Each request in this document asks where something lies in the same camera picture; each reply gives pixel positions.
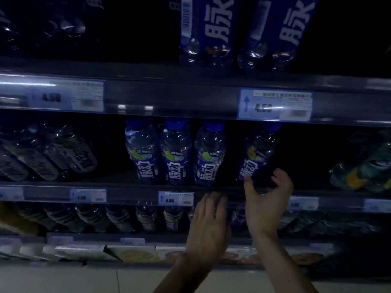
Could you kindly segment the large white-blue price tag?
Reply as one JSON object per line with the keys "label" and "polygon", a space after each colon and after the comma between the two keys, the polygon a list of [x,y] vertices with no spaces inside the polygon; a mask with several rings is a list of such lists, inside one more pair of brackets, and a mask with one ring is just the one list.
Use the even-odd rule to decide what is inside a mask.
{"label": "large white-blue price tag", "polygon": [[291,89],[240,88],[237,120],[308,123],[314,92]]}
{"label": "large white-blue price tag", "polygon": [[105,112],[105,81],[47,77],[27,88],[29,107],[70,112]]}

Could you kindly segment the small blue-label drink bottle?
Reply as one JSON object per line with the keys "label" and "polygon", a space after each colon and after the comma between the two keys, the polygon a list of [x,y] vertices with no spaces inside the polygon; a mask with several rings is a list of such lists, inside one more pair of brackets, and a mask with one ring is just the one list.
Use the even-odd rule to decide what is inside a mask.
{"label": "small blue-label drink bottle", "polygon": [[237,167],[236,181],[251,177],[255,182],[275,152],[282,123],[260,122],[245,140],[244,152]]}
{"label": "small blue-label drink bottle", "polygon": [[160,136],[160,149],[165,166],[165,177],[169,184],[181,186],[188,183],[192,148],[189,120],[165,118]]}
{"label": "small blue-label drink bottle", "polygon": [[140,182],[159,184],[162,181],[162,164],[159,137],[148,118],[125,119],[125,146]]}
{"label": "small blue-label drink bottle", "polygon": [[194,182],[198,186],[212,186],[226,154],[225,121],[204,120],[195,142]]}

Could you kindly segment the person's left forearm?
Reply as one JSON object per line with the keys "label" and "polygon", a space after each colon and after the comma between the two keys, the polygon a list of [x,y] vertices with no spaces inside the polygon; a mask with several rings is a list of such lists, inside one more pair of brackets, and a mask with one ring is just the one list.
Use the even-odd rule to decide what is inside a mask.
{"label": "person's left forearm", "polygon": [[153,293],[195,293],[216,263],[182,253]]}

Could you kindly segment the dark drink bottle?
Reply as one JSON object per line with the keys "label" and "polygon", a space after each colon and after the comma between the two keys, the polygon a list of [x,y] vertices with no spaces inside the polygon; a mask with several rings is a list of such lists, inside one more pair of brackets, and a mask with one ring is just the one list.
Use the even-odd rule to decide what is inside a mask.
{"label": "dark drink bottle", "polygon": [[46,44],[66,51],[99,47],[103,0],[35,0],[35,5]]}
{"label": "dark drink bottle", "polygon": [[0,2],[0,55],[30,57],[35,43],[18,21],[14,10]]}

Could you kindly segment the row of dark-capped bottles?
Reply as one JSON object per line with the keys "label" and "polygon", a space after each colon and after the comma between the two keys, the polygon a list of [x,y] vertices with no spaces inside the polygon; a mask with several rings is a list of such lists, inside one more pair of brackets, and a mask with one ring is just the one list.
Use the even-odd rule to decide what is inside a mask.
{"label": "row of dark-capped bottles", "polygon": [[185,233],[196,208],[39,202],[14,202],[12,207],[48,232],[103,234]]}

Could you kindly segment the small white-blue price tag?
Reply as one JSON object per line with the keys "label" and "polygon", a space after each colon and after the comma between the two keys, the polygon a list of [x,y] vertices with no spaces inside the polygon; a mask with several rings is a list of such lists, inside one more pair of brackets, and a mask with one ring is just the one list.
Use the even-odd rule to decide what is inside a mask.
{"label": "small white-blue price tag", "polygon": [[365,213],[391,213],[391,200],[365,198],[363,204]]}
{"label": "small white-blue price tag", "polygon": [[106,189],[70,189],[70,201],[73,203],[107,203]]}
{"label": "small white-blue price tag", "polygon": [[192,207],[194,192],[158,192],[158,205],[164,207]]}
{"label": "small white-blue price tag", "polygon": [[24,200],[23,187],[0,186],[0,201],[21,202]]}
{"label": "small white-blue price tag", "polygon": [[318,207],[318,197],[292,196],[289,199],[287,209],[289,211],[316,211]]}

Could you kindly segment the row of flat food packets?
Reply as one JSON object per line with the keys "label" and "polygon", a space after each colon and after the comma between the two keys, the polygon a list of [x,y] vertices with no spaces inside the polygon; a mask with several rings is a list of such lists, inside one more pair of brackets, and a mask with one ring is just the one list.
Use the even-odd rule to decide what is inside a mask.
{"label": "row of flat food packets", "polygon": [[[284,247],[299,266],[315,264],[339,252],[332,243],[310,243]],[[186,251],[184,245],[50,245],[45,243],[0,243],[0,257],[30,261],[97,261],[131,264],[173,264]]]}

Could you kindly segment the green drink bottle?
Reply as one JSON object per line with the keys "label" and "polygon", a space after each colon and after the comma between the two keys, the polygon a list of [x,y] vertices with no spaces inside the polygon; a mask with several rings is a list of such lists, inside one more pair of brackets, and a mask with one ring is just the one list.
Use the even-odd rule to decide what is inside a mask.
{"label": "green drink bottle", "polygon": [[391,191],[391,158],[368,158],[354,166],[341,162],[330,170],[330,183],[346,191]]}
{"label": "green drink bottle", "polygon": [[356,130],[348,142],[354,152],[352,168],[368,166],[381,172],[391,170],[391,128]]}

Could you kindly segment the person's left hand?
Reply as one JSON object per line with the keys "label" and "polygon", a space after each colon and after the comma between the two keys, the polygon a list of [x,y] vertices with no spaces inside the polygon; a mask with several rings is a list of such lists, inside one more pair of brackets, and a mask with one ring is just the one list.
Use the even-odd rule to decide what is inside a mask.
{"label": "person's left hand", "polygon": [[224,255],[231,241],[232,231],[195,231],[193,219],[188,232],[185,252],[201,259],[217,263]]}

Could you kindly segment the person's right forearm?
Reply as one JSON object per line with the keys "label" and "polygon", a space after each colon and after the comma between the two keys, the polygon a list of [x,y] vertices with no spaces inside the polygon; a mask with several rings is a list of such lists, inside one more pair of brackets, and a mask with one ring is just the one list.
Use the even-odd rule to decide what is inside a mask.
{"label": "person's right forearm", "polygon": [[275,293],[319,293],[281,245],[276,234],[251,232]]}

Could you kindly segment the grey shelf rail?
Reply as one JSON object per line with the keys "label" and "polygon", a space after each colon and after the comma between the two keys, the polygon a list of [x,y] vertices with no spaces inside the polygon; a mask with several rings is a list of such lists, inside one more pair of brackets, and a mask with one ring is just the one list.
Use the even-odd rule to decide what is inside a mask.
{"label": "grey shelf rail", "polygon": [[28,105],[47,77],[104,80],[106,114],[237,120],[240,88],[291,89],[314,92],[309,123],[391,127],[391,79],[167,64],[0,57],[0,108],[64,112]]}
{"label": "grey shelf rail", "polygon": [[[0,241],[22,241],[22,242],[34,242],[34,243],[47,243],[46,238],[48,236],[73,236],[75,243],[104,243],[120,244],[120,238],[122,237],[143,237],[145,239],[145,245],[154,244],[184,244],[187,240],[186,233],[159,233],[159,234],[103,234],[103,233],[48,233],[44,236],[21,236],[17,234],[1,234]],[[342,247],[343,244],[340,241],[335,240],[322,240],[322,239],[308,239],[308,238],[282,238],[280,239],[281,244],[284,246],[311,246],[315,248],[331,248],[331,247]]]}
{"label": "grey shelf rail", "polygon": [[[219,192],[228,198],[229,208],[242,208],[245,204],[243,186],[199,187],[173,185],[147,185],[130,183],[97,182],[2,182],[0,186],[23,187],[23,202],[73,203],[70,201],[70,189],[106,189],[107,203],[111,205],[158,205],[158,192],[194,192],[195,205],[207,192]],[[342,192],[342,191],[305,191],[296,190],[292,196],[318,197],[316,211],[363,212],[365,198],[391,200],[388,193]]]}

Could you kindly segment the large blue-label drink bottle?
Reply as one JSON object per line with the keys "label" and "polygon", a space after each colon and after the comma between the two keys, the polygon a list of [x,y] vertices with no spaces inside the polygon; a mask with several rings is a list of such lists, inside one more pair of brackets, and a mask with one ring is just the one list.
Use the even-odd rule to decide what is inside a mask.
{"label": "large blue-label drink bottle", "polygon": [[250,27],[238,54],[239,68],[284,70],[296,57],[320,0],[256,0]]}
{"label": "large blue-label drink bottle", "polygon": [[241,0],[181,0],[179,61],[229,68]]}

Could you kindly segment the yellow packet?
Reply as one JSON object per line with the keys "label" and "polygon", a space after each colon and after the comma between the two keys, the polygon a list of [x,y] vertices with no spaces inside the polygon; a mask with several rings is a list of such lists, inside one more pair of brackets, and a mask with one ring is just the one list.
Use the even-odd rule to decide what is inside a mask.
{"label": "yellow packet", "polygon": [[35,222],[22,217],[10,202],[0,201],[0,231],[21,236],[38,236],[40,228]]}

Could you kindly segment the grey-label drink bottle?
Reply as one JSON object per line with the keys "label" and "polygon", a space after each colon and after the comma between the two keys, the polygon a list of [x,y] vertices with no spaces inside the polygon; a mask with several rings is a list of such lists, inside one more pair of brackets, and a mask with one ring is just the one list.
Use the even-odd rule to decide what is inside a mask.
{"label": "grey-label drink bottle", "polygon": [[73,125],[61,122],[41,122],[38,131],[44,138],[44,154],[63,172],[86,175],[98,167],[90,143]]}
{"label": "grey-label drink bottle", "polygon": [[0,172],[14,182],[23,182],[29,177],[28,170],[2,149],[0,149]]}
{"label": "grey-label drink bottle", "polygon": [[54,182],[60,178],[60,170],[44,153],[45,144],[37,134],[36,124],[19,128],[1,127],[0,141],[8,152],[42,180]]}

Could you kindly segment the row of teal bottles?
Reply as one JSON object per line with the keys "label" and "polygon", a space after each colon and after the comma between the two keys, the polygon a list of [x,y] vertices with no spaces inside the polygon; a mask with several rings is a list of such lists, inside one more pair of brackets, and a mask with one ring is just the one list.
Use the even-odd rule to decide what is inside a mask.
{"label": "row of teal bottles", "polygon": [[277,230],[287,237],[361,237],[390,228],[389,213],[286,211]]}

